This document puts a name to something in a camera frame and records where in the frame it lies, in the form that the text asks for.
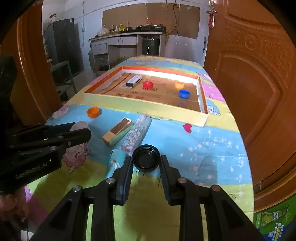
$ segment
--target plastic bottle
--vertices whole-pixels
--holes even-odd
[[[278,220],[281,216],[284,216],[287,213],[287,211],[288,211],[288,206],[283,210],[276,211],[273,213],[266,213],[266,212],[262,213],[260,227],[263,227],[272,221]]]
[[[123,24],[121,23],[121,24],[119,24],[119,28],[118,28],[118,30],[121,32],[121,31],[123,31]]]

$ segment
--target metal screw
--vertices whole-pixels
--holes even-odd
[[[110,178],[107,178],[107,179],[106,179],[106,182],[107,182],[108,184],[111,184],[111,183],[115,182],[115,179],[112,178],[112,177],[110,177]]]
[[[74,187],[72,188],[72,190],[73,190],[74,192],[78,192],[78,191],[80,191],[80,189],[81,189],[81,186],[74,186]]]
[[[221,187],[219,187],[218,185],[213,185],[213,186],[212,186],[212,189],[213,189],[215,192],[220,192]]]
[[[180,177],[180,178],[178,178],[178,182],[179,183],[186,183],[187,182],[187,179],[184,178],[184,177]]]

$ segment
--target refrigerator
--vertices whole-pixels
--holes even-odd
[[[44,39],[52,65],[68,60],[73,76],[83,70],[78,28],[73,18],[50,24],[44,31]],[[69,77],[67,66],[54,71],[52,76],[56,83],[64,82]]]

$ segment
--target red bottle cap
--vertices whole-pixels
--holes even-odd
[[[145,81],[143,82],[143,89],[152,89],[153,83],[151,81]]]

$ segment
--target table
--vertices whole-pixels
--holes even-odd
[[[252,220],[253,187],[244,144],[224,98],[206,71],[198,63],[162,57],[133,57],[122,64],[175,69],[201,77],[210,112],[205,126],[153,119],[142,144],[157,147],[162,155],[167,156],[170,165],[179,169],[181,176],[197,185],[221,185]],[[96,78],[90,85],[109,72]],[[73,186],[86,188],[97,185],[112,168],[116,168],[112,160],[117,160],[120,165],[119,159],[122,157],[116,154],[118,146],[112,150],[103,143],[102,136],[123,117],[134,122],[139,116],[138,113],[102,108],[99,117],[88,118],[86,111],[90,106],[85,105],[83,92],[90,85],[79,91],[47,121],[53,125],[86,121],[92,138],[87,145],[76,151],[76,159],[63,157],[62,168],[27,186],[30,219],[36,226]],[[136,173],[134,169],[126,205],[114,208],[117,241],[178,240],[180,208],[167,204],[159,176],[158,168],[148,175]],[[89,231],[90,226],[87,229],[87,240]]]
[[[77,89],[76,89],[76,86],[75,86],[75,83],[74,83],[74,80],[73,80],[73,75],[72,75],[71,68],[70,68],[68,60],[53,65],[50,68],[50,72],[52,73],[53,71],[65,66],[65,65],[67,66],[67,70],[68,70],[68,73],[69,73],[69,78],[70,78],[71,83],[67,83],[67,81],[65,81],[65,83],[54,83],[56,86],[67,86],[67,88],[64,88],[63,90],[61,90],[61,92],[59,93],[59,96],[61,96],[63,93],[65,93],[71,87],[73,87],[75,94],[77,94]]]

